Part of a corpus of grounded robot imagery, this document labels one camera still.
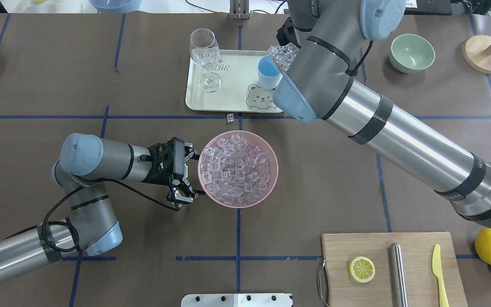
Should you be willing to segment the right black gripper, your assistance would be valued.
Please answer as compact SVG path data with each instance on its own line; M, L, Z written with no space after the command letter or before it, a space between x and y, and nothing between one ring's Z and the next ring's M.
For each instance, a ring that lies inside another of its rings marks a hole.
M296 48L301 48L295 34L292 18L290 17L288 17L280 29L278 29L276 39L280 46L287 46L289 43L292 43Z

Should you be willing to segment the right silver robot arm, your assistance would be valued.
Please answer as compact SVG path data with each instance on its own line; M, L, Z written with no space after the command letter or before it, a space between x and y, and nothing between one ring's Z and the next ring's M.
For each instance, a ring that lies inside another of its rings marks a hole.
M300 50L273 95L308 124L322 119L450 201L457 214L491 229L491 163L466 151L351 76L365 41L386 39L405 0L289 0Z

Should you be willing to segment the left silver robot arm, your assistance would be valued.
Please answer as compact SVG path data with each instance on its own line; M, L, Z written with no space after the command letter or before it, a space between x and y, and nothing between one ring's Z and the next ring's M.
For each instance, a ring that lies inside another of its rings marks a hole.
M172 211L191 204L204 192L188 181L189 160L199 160L199 154L176 137L144 148L92 134L68 135L51 171L66 195L41 223L0 241L0 284L74 252L97 256L119 246L123 235L106 182L165 186L167 203L148 200Z

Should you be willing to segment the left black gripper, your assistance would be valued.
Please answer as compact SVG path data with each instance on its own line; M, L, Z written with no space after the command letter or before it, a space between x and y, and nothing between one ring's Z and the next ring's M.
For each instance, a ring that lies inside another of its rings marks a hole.
M195 190L187 178L186 166L189 160L199 160L199 154L189 142L173 137L165 143L157 143L147 148L148 154L139 155L139 162L150 163L150 169L142 180L169 187L166 200L180 209L182 205L192 204L195 198L205 195L204 190Z

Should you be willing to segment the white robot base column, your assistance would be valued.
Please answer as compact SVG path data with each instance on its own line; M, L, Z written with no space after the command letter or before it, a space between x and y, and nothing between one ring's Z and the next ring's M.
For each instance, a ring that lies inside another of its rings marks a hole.
M292 307L288 293L217 293L189 294L181 301L182 307Z

